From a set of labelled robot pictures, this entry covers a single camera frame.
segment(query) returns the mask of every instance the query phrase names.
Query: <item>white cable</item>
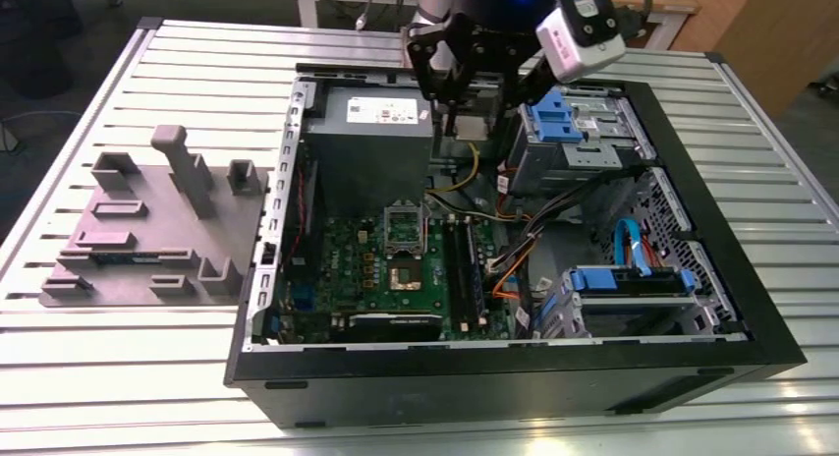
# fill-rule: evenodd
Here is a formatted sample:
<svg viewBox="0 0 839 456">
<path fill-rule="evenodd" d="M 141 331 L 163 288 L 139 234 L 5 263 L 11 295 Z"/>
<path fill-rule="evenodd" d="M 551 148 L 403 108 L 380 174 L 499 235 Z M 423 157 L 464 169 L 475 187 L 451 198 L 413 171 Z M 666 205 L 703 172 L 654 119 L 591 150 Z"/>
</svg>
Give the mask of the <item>white cable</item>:
<svg viewBox="0 0 839 456">
<path fill-rule="evenodd" d="M 355 21 L 355 31 L 363 31 L 364 27 L 367 26 L 367 14 L 369 14 L 371 4 L 372 4 L 372 0 L 367 0 L 367 5 L 364 6 L 364 12 L 361 12 L 361 15 L 357 17 L 357 20 Z"/>
</svg>

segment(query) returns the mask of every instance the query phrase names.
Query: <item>yellow wire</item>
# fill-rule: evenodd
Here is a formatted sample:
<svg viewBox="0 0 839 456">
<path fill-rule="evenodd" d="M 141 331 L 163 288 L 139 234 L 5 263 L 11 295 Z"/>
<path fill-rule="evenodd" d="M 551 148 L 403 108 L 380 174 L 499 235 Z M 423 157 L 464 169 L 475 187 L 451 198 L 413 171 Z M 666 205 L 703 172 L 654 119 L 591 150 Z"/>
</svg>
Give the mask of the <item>yellow wire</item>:
<svg viewBox="0 0 839 456">
<path fill-rule="evenodd" d="M 534 251 L 534 248 L 536 248 L 536 242 L 534 242 L 534 244 L 530 246 L 530 248 L 524 251 L 524 253 L 522 254 L 522 256 L 519 257 L 518 261 L 512 264 L 512 268 L 507 271 L 507 273 L 504 274 L 504 276 L 502 277 L 502 279 L 499 280 L 496 286 L 494 287 L 494 297 L 499 296 L 500 294 L 504 294 L 500 291 L 500 286 L 503 286 L 503 282 L 507 280 L 507 278 L 510 277 L 510 275 L 512 274 L 512 271 L 515 271 L 518 269 L 518 267 L 522 265 L 522 262 L 524 261 L 524 259 L 527 258 L 527 256 L 530 255 L 530 252 Z"/>
<path fill-rule="evenodd" d="M 453 186 L 448 186 L 447 188 L 439 188 L 439 189 L 428 189 L 427 191 L 429 193 L 451 193 L 452 191 L 456 191 L 458 189 L 463 188 L 467 184 L 470 184 L 470 182 L 475 179 L 475 176 L 478 176 L 478 165 L 479 165 L 479 158 L 480 158 L 480 152 L 478 151 L 478 147 L 475 146 L 475 144 L 472 142 L 468 142 L 470 144 L 470 149 L 472 150 L 472 172 L 470 173 L 470 176 L 467 177 L 467 179 L 464 179 L 463 181 L 460 181 L 458 184 L 455 184 Z"/>
</svg>

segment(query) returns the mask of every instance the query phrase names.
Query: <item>green circuit board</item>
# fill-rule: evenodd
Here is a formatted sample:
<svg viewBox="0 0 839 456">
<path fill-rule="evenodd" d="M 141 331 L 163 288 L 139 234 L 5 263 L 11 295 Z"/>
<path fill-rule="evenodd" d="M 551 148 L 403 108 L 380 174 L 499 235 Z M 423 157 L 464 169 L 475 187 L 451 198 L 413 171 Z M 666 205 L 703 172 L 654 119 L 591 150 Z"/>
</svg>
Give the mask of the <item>green circuit board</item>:
<svg viewBox="0 0 839 456">
<path fill-rule="evenodd" d="M 409 238 L 400 226 L 397 236 Z M 423 228 L 420 257 L 384 254 L 383 218 L 329 218 L 324 228 L 320 281 L 315 286 L 311 317 L 297 317 L 297 334 L 309 343 L 328 340 L 328 314 L 435 314 L 443 317 L 444 340 L 487 340 L 508 337 L 508 309 L 490 311 L 488 325 L 470 331 L 452 326 L 444 255 L 444 223 L 428 219 Z M 482 258 L 496 251 L 492 225 L 475 224 L 475 241 Z"/>
</svg>

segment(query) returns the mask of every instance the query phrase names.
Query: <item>black cable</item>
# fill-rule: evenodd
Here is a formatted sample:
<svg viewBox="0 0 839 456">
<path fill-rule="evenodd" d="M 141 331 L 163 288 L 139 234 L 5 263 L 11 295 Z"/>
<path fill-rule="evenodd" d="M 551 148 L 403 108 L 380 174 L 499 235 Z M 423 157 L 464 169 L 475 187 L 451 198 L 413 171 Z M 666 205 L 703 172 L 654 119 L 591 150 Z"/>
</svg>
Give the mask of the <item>black cable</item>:
<svg viewBox="0 0 839 456">
<path fill-rule="evenodd" d="M 405 5 L 405 0 L 396 0 L 396 14 L 393 16 L 393 31 L 399 31 L 399 19 L 403 13 L 404 5 Z"/>
<path fill-rule="evenodd" d="M 651 13 L 652 13 L 652 0 L 644 0 L 644 6 L 642 7 L 642 18 L 644 19 L 644 23 L 647 23 Z"/>
</svg>

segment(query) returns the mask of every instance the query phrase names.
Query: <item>motherboard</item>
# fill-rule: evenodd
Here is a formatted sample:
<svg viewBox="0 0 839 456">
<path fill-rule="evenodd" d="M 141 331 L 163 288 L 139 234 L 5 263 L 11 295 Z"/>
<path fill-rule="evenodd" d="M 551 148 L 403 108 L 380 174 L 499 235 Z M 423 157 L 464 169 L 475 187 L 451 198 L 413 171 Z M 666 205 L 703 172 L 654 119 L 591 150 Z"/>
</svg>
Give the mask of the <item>motherboard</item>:
<svg viewBox="0 0 839 456">
<path fill-rule="evenodd" d="M 287 291 L 297 341 L 508 338 L 508 305 L 486 300 L 488 222 L 395 204 L 379 217 L 329 217 L 323 238 L 317 283 Z"/>
</svg>

